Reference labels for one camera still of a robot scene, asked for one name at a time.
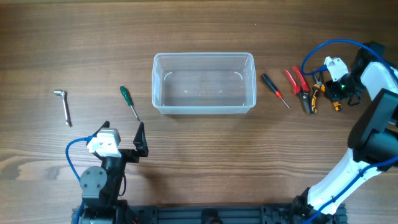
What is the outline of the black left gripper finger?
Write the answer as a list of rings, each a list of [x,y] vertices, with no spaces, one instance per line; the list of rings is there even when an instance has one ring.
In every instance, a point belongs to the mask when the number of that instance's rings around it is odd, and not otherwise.
[[[101,130],[101,129],[103,129],[103,128],[109,128],[110,127],[110,122],[109,121],[105,121],[103,124],[102,124],[102,126],[96,131],[96,132],[94,132],[93,134],[92,134],[92,136],[96,136],[98,133],[99,133],[99,131]]]
[[[133,144],[136,147],[137,155],[139,157],[147,157],[149,154],[149,149],[147,146],[144,123],[140,122],[137,133],[134,137]]]

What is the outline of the orange black long-nose pliers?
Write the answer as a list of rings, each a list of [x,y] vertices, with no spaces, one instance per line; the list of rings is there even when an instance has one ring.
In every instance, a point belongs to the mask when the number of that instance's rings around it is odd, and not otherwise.
[[[320,93],[324,93],[325,98],[329,99],[337,112],[342,110],[341,101],[341,85],[332,80],[324,82],[323,72],[318,75],[312,75],[315,82],[312,87],[312,95],[310,97],[311,114],[317,113],[317,98]]]

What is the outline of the red handled wire stripper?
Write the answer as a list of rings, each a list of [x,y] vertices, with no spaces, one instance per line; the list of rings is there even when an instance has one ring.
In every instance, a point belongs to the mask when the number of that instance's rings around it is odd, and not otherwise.
[[[302,75],[302,72],[300,71],[298,66],[293,66],[292,69],[295,72],[296,77],[299,79],[300,85],[295,81],[295,79],[288,70],[284,70],[284,73],[292,85],[293,93],[302,100],[303,109],[307,114],[310,114],[311,104],[310,104],[310,89],[308,83],[304,78],[304,76]]]

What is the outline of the black red screwdriver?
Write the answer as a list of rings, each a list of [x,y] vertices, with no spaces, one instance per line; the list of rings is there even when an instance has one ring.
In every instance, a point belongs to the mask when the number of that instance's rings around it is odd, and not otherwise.
[[[269,78],[269,76],[264,73],[261,75],[261,78],[262,78],[262,81],[270,88],[270,90],[273,92],[273,94],[275,94],[275,96],[277,96],[280,100],[282,100],[282,102],[286,105],[286,107],[288,107],[288,109],[290,109],[290,106],[285,102],[281,92],[276,87],[274,82]]]

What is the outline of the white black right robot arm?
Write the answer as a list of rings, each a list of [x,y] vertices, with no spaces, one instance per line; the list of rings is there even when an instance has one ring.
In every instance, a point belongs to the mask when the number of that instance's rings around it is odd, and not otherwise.
[[[382,57],[376,42],[352,41],[359,50],[351,69],[339,58],[327,57],[311,75],[328,71],[331,80],[316,85],[331,101],[359,98],[366,91],[372,100],[353,126],[343,158],[319,183],[305,189],[293,202],[278,208],[288,223],[346,223],[343,202],[367,180],[397,166],[397,68]]]

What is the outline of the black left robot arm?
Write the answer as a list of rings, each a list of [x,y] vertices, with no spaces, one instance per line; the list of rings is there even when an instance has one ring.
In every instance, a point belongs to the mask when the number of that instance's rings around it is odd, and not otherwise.
[[[120,149],[117,129],[106,121],[93,136],[88,137],[89,152],[100,161],[100,166],[87,168],[80,176],[82,204],[72,215],[72,223],[139,223],[138,216],[126,200],[119,199],[126,191],[125,168],[138,163],[149,154],[144,123],[139,124],[134,137],[134,149]]]

